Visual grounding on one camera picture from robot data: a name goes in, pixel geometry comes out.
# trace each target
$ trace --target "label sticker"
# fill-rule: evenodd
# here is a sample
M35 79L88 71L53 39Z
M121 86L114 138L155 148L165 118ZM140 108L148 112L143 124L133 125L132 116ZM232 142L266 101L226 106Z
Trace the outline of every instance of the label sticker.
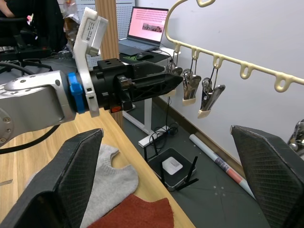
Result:
M85 30L84 30L84 33L82 35L82 39L92 43L95 32L96 32L95 21L93 21L91 19L88 19L86 24L85 24Z
M170 175L173 175L182 168L182 164L180 164L175 158L169 157L162 162L162 167Z

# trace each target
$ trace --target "blue ring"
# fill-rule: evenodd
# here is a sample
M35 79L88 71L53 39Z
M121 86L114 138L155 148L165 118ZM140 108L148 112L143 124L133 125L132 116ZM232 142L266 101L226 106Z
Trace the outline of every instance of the blue ring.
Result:
M77 112L79 114L85 113L85 104L82 99L82 93L84 92L81 84L77 81L76 74L74 72L68 74L68 79L70 81L70 91L75 99Z

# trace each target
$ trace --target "gray sock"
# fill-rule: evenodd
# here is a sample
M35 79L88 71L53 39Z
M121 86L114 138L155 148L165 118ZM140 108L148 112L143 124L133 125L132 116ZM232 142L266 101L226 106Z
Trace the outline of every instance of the gray sock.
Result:
M138 175L132 165L121 169L111 166L118 149L101 145L92 193L80 228L86 228L133 193L138 186Z

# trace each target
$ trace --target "beige plastic hanger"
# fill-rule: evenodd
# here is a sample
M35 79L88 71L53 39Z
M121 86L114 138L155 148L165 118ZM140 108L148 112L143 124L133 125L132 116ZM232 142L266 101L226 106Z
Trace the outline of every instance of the beige plastic hanger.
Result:
M208 51L208 50L202 49L200 47L193 46L193 45L186 44L186 43L180 42L178 40L172 39L169 36L169 33L168 33L168 22L169 22L169 19L170 19L170 15L172 14L174 9L178 5L181 5L182 3L186 2L186 1L188 1L188 0L177 1L172 6L172 8L169 10L168 16L167 16L166 21L165 21L165 35L170 42L175 44L175 49L174 49L175 53L178 53L180 51L181 46L184 46L184 47L190 48L192 50L193 60L197 60L199 58L200 52L211 55L211 56L213 56L213 65L215 66L216 69L218 69L222 66L222 63L223 63L224 60L227 60L227 61L232 62L232 63L240 64L241 65L240 75L241 75L242 79L248 79L253 70L258 70L258 71L264 72L266 74L273 75L273 76L276 77L275 90L277 92L280 92L280 93L285 92L289 88L289 86L292 82L304 85L304 79L295 77L293 75L288 75L288 74L285 74L283 72L278 72L278 71L275 71L275 70L271 70L271 69L268 69L268 68L265 68L265 67L262 67L262 66L258 66L258 65L246 62L246 61L242 61L242 60L239 60L239 59L236 59L236 58L225 56L223 54L219 54L219 53L216 53L216 52L213 52L213 51ZM199 7L203 8L203 7L211 5L212 3L215 2L215 0L208 0L208 1L196 0L196 2L197 2ZM280 86L282 81L285 81L285 84L283 86Z

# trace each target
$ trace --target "wooden pillar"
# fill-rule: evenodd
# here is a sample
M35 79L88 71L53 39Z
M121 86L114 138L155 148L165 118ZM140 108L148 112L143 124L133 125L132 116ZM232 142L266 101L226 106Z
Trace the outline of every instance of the wooden pillar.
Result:
M119 58L116 0L95 0L95 6L98 15L109 20L101 45L102 58ZM123 129L123 113L118 112L111 115Z

